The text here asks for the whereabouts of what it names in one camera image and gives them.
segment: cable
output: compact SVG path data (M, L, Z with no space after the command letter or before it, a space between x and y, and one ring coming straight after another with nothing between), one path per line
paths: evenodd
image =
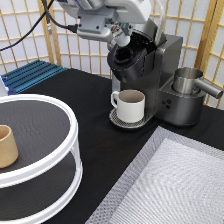
M56 26L58 26L58 27L60 27L60 28L62 28L62 29L66 29L66 30L68 30L68 29L69 29L68 26L64 26L64 25L62 25L62 24L60 24L60 23L58 23L58 22L56 22L56 21L54 20L54 18L51 16L50 12L48 11L48 7L47 7L47 4L46 4L45 0L41 0L41 1L42 1L43 6L44 6L45 12L47 13L47 16L50 18L50 20L51 20Z
M47 6L47 9L49 9L51 7L51 5L53 4L54 0L51 0L51 2L49 3L49 5ZM39 22L44 18L44 16L46 15L46 11L41 15L41 17L37 20L37 22L33 25L33 27L31 28L31 30L25 34L21 39L19 39L16 43L8 46L8 47L5 47L5 48L2 48L0 49L0 52L1 51L4 51L4 50L7 50L9 48L12 48L12 47L15 47L17 44L19 44L21 41L23 41L27 36L29 36L33 30L36 28L36 26L39 24Z

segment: gray mesh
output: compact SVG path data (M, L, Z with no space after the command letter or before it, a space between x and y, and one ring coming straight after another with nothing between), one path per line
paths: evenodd
M158 127L136 158L122 174L120 179L116 182L114 187L107 194L105 199L98 206L96 211L87 220L86 224L109 223L112 215L165 138L190 148L196 148L197 150L216 158L224 159L224 153L218 149Z
M222 223L223 170L222 159L165 139L109 223Z

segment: mesh tray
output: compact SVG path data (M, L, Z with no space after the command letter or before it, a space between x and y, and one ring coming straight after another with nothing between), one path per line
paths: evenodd
M152 118L152 115L149 113L145 113L145 116L142 120L136 122L136 123L126 123L124 121L121 121L117 117L117 110L114 108L109 115L110 121L112 124L114 124L116 127L127 130L127 131L134 131L139 128L144 127Z

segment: white rim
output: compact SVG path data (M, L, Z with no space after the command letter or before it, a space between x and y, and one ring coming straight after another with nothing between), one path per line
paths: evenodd
M46 172L47 170L55 166L58 162L60 162L69 153L72 146L75 144L75 141L77 141L78 139L78 123L76 117L72 109L62 101L57 100L53 97L43 95L24 94L1 97L0 104L18 100L37 100L51 103L60 107L69 117L70 131L66 139L62 142L62 144L45 158L24 168L0 174L0 188L25 182Z

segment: tan cup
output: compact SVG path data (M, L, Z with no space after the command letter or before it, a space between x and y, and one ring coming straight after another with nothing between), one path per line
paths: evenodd
M12 129L0 125L0 168L10 166L18 158L18 149Z

